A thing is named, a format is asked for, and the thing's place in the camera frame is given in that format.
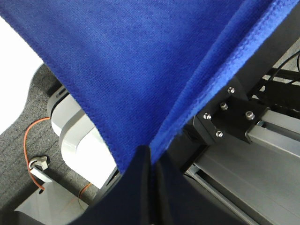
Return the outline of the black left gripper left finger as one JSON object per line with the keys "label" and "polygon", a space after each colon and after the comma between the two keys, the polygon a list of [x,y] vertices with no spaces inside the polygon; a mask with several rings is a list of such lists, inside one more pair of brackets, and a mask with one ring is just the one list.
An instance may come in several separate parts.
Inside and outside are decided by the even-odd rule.
{"label": "black left gripper left finger", "polygon": [[119,181],[72,225],[149,225],[150,149],[139,146]]}

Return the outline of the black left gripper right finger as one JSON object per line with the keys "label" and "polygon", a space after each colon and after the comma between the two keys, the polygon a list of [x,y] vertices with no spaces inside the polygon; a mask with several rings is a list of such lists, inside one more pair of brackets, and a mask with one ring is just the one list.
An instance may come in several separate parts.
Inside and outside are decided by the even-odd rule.
{"label": "black left gripper right finger", "polygon": [[233,225],[234,217],[192,187],[169,158],[156,163],[160,225]]}

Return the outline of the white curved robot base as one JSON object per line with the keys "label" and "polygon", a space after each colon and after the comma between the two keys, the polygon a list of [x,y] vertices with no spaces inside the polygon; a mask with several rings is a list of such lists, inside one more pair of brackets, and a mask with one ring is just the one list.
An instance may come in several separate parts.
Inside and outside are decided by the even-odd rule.
{"label": "white curved robot base", "polygon": [[47,113],[64,162],[101,188],[117,167],[94,123],[64,86],[50,96]]}

